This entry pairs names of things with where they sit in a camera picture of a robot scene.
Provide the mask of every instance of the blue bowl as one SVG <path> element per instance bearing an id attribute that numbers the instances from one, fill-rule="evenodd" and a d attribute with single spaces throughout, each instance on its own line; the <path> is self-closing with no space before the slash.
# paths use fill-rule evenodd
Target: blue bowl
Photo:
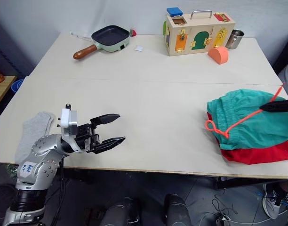
<path id="1" fill-rule="evenodd" d="M 15 81 L 14 83 L 12 83 L 11 90 L 14 93 L 16 93 L 18 91 L 18 89 L 21 87 L 23 81 L 24 81 L 24 79 L 20 79 L 20 80 Z"/>

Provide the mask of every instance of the sneaker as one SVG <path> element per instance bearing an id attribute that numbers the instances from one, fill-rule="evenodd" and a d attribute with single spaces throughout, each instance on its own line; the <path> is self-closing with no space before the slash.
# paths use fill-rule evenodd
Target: sneaker
<path id="1" fill-rule="evenodd" d="M 284 200 L 282 201 L 282 204 L 288 206 L 288 193 L 287 193 L 287 195 L 285 196 Z"/>
<path id="2" fill-rule="evenodd" d="M 271 184 L 264 184 L 264 197 L 262 199 L 262 206 L 267 216 L 271 219 L 276 219 L 279 215 L 281 202 L 284 197 L 279 197 L 273 190 Z"/>

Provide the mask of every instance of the metal latch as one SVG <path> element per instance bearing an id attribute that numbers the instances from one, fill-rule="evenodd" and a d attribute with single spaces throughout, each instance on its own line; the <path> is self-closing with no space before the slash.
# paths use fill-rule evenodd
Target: metal latch
<path id="1" fill-rule="evenodd" d="M 223 29 L 221 29 L 220 32 L 218 33 L 217 37 L 218 37 L 219 39 L 222 39 L 222 38 L 227 34 L 227 32 L 228 32 L 227 29 L 223 28 Z"/>
<path id="2" fill-rule="evenodd" d="M 191 42 L 191 48 L 195 47 L 196 41 Z"/>
<path id="3" fill-rule="evenodd" d="M 186 34 L 186 30 L 183 29 L 183 30 L 181 31 L 181 38 L 180 38 L 180 41 L 184 41 L 184 40 L 185 40 L 185 34 Z"/>
<path id="4" fill-rule="evenodd" d="M 224 13 L 215 13 L 215 15 L 218 15 L 222 18 L 223 22 L 228 22 L 228 18 L 225 16 Z"/>
<path id="5" fill-rule="evenodd" d="M 204 46 L 210 44 L 210 42 L 212 41 L 212 38 L 205 38 L 205 41 L 204 41 Z"/>
<path id="6" fill-rule="evenodd" d="M 170 35 L 170 27 L 167 27 L 167 29 L 166 29 L 166 35 Z"/>

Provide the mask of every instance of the wooden box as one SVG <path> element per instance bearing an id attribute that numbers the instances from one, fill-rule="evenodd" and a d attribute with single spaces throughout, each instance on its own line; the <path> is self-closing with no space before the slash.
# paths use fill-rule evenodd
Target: wooden box
<path id="1" fill-rule="evenodd" d="M 235 21 L 229 15 L 210 10 L 167 16 L 164 40 L 169 56 L 208 52 L 213 47 L 225 46 L 234 26 Z"/>

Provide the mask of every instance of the white paper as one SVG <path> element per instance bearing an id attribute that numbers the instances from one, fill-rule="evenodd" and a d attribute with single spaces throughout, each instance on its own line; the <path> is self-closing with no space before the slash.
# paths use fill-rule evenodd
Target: white paper
<path id="1" fill-rule="evenodd" d="M 143 50 L 143 46 L 136 46 L 135 50 L 141 52 Z"/>
<path id="2" fill-rule="evenodd" d="M 36 165 L 35 162 L 25 161 L 20 170 L 20 176 L 24 178 L 29 176 L 32 173 L 35 165 Z"/>

